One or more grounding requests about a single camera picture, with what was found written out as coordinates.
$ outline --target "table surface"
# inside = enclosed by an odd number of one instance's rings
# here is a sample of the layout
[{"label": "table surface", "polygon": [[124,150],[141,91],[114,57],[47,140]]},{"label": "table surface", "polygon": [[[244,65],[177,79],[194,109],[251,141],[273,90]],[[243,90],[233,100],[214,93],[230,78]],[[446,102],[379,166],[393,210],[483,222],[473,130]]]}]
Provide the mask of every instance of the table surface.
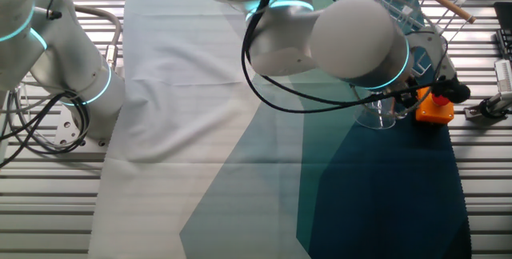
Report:
[{"label": "table surface", "polygon": [[[449,55],[472,98],[456,106],[450,135],[462,184],[477,259],[512,259],[512,118],[482,128],[464,118],[462,109],[495,95],[494,62],[498,60],[491,35],[499,28],[492,7],[496,1],[468,0],[465,9],[478,18],[450,45]],[[125,0],[74,0],[95,6],[123,20]],[[444,9],[426,0],[426,15],[437,19]],[[83,29],[103,51],[114,28],[106,20],[78,14]],[[455,20],[448,38],[460,27]],[[118,66],[123,66],[122,47]],[[29,100],[44,93],[30,88]],[[42,123],[52,137],[59,123],[57,107]],[[12,141],[7,156],[17,148]],[[5,259],[85,259],[104,154],[41,158],[24,151],[0,173],[0,257]]]}]

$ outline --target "dark blue cloth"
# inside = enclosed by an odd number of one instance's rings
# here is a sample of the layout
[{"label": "dark blue cloth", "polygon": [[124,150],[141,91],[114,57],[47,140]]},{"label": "dark blue cloth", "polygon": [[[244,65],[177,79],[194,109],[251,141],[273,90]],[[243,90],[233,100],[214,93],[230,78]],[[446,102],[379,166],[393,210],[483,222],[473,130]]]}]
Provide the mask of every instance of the dark blue cloth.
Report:
[{"label": "dark blue cloth", "polygon": [[354,125],[323,173],[312,259],[471,258],[447,127],[411,114],[391,129]]}]

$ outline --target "fabric cloth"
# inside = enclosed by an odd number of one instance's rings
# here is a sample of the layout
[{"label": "fabric cloth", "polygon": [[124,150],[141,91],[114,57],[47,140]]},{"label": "fabric cloth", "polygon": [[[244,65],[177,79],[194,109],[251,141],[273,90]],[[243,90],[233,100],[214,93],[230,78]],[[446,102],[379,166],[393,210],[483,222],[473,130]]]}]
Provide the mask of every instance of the fabric cloth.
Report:
[{"label": "fabric cloth", "polygon": [[[126,0],[124,23],[126,101],[89,258],[470,256],[446,128],[409,118],[376,131],[354,124],[356,109],[272,110],[243,80],[243,14],[212,0]],[[354,100],[319,70],[280,80]],[[255,82],[277,105],[322,106]]]}]

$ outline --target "orange object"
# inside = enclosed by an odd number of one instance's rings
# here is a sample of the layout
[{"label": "orange object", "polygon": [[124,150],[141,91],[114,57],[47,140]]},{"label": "orange object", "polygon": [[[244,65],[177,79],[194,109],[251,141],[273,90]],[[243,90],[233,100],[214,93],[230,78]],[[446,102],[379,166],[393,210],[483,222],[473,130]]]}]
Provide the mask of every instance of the orange object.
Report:
[{"label": "orange object", "polygon": [[[418,98],[423,98],[428,88],[418,90]],[[432,94],[425,99],[425,101],[416,110],[416,120],[419,122],[430,122],[438,124],[448,124],[454,119],[454,103],[448,103],[444,106],[439,106],[434,102]]]}]

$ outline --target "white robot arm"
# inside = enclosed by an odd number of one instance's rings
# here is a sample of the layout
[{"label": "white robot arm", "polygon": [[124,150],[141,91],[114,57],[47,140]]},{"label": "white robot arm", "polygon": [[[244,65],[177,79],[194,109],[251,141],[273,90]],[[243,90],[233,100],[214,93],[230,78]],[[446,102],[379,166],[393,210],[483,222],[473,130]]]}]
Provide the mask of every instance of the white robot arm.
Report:
[{"label": "white robot arm", "polygon": [[254,71],[264,77],[319,68],[354,86],[391,93],[408,87],[412,53],[423,47],[438,78],[451,81],[443,88],[456,89],[440,93],[456,103],[470,96],[458,82],[438,32],[424,28],[404,35],[375,0],[340,0],[324,10],[302,0],[270,0],[264,10],[257,10],[261,0],[216,1],[237,5],[248,22],[264,11],[249,50]]},{"label": "white robot arm", "polygon": [[[74,9],[72,0],[0,0],[0,90],[14,89],[29,71],[50,94],[73,90],[89,110],[88,136],[106,140],[124,82],[80,27]],[[79,125],[71,101],[61,102]]]}]

